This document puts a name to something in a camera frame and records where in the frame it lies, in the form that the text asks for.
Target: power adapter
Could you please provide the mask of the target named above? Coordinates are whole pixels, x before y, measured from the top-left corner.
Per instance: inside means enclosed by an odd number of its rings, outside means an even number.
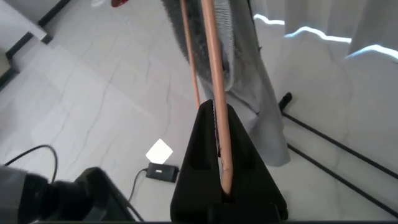
[[[178,172],[178,167],[165,164],[154,164],[150,162],[148,165],[146,177],[155,180],[175,183],[175,181],[177,180]]]

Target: white tile floor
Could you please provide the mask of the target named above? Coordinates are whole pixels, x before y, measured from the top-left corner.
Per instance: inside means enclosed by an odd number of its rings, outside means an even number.
[[[368,53],[344,59],[347,46],[311,34],[283,39],[283,27],[256,21],[264,63],[287,112],[398,171],[397,65]],[[102,167],[128,196],[147,151],[159,139],[180,166],[196,109],[187,62],[158,1],[92,7],[72,0],[45,28],[49,45],[31,40],[15,56],[21,73],[0,93],[0,162],[38,144],[60,158],[58,179]],[[398,181],[286,121],[289,142],[398,210]],[[52,174],[42,151],[15,167]],[[270,167],[292,220],[393,220],[394,217],[292,153]],[[174,185],[141,178],[132,204],[146,220],[170,220]]]

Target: wooden stick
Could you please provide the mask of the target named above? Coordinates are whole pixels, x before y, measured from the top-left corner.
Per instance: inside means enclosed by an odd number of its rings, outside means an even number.
[[[198,82],[197,82],[197,76],[196,76],[195,62],[193,61],[192,41],[191,41],[191,32],[189,31],[189,24],[188,24],[187,5],[185,4],[185,0],[180,0],[180,4],[181,4],[181,12],[182,12],[182,21],[184,23],[185,40],[187,42],[189,64],[191,65],[193,91],[195,94],[195,101],[197,103],[197,108],[199,109],[200,97],[199,97],[199,89],[198,89]]]
[[[223,67],[221,63],[220,43],[218,42],[214,0],[201,0],[203,17],[205,20],[206,39],[209,51],[211,79],[216,102],[217,128],[220,139],[221,161],[223,173],[221,186],[230,195],[233,178],[231,155],[231,136],[229,135],[228,112],[226,108],[225,90],[223,82]]]

